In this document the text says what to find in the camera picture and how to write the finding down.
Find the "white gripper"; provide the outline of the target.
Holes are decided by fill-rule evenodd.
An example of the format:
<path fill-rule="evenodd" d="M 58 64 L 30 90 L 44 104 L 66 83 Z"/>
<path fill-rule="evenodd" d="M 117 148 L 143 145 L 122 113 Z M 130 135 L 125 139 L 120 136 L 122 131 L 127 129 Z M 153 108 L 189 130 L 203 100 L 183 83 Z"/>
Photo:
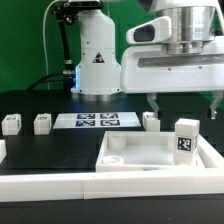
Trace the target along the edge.
<path fill-rule="evenodd" d="M 168 55 L 164 45 L 128 48 L 121 61 L 126 93 L 148 93 L 155 117 L 162 116 L 156 93 L 213 91 L 209 117 L 215 119 L 223 99 L 224 47 L 207 44 L 201 54 Z"/>

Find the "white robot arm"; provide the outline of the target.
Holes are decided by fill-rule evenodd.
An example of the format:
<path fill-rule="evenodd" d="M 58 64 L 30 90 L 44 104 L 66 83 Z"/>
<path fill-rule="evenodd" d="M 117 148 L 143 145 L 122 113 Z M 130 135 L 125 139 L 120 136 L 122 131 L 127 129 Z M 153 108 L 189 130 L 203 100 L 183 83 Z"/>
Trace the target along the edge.
<path fill-rule="evenodd" d="M 80 9 L 81 63 L 76 92 L 89 100 L 119 91 L 213 93 L 209 112 L 224 96 L 224 16 L 218 0 L 137 0 L 155 18 L 129 29 L 130 47 L 115 58 L 115 27 L 99 0 L 69 0 Z"/>

